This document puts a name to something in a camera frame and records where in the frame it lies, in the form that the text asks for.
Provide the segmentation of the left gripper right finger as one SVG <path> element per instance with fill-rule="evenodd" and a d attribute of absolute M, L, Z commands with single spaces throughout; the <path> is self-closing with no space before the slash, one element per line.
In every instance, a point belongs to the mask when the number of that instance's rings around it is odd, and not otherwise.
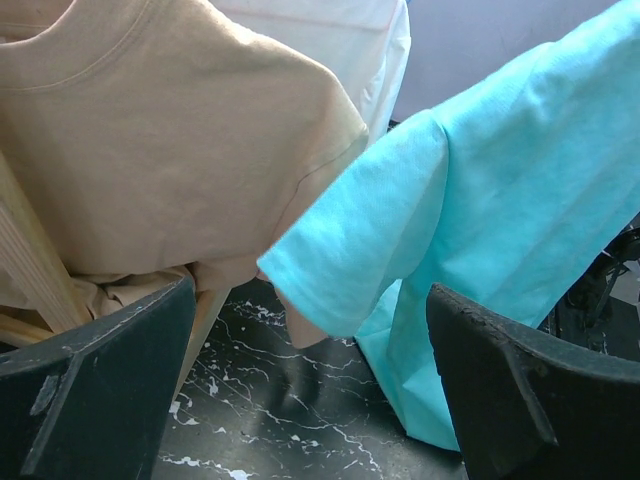
<path fill-rule="evenodd" d="M 639 364 L 435 284 L 427 324 L 470 479 L 636 479 Z"/>

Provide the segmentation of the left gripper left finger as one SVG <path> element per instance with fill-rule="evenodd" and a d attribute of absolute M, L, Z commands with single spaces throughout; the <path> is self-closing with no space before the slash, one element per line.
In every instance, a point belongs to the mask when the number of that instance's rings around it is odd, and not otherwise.
<path fill-rule="evenodd" d="M 184 278 L 2 353 L 2 478 L 150 478 L 195 310 Z"/>

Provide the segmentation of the teal t shirt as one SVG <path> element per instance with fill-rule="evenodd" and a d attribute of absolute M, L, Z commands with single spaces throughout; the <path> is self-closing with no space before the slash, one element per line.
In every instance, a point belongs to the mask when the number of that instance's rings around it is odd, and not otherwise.
<path fill-rule="evenodd" d="M 639 5 L 620 1 L 358 157 L 258 260 L 358 342 L 406 433 L 459 447 L 428 336 L 439 283 L 537 327 L 639 211 Z"/>

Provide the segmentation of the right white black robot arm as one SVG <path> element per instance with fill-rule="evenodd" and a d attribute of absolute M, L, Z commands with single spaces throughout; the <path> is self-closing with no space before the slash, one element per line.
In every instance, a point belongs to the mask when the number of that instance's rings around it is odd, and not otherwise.
<path fill-rule="evenodd" d="M 639 359 L 639 219 L 602 250 L 539 329 L 589 350 Z"/>

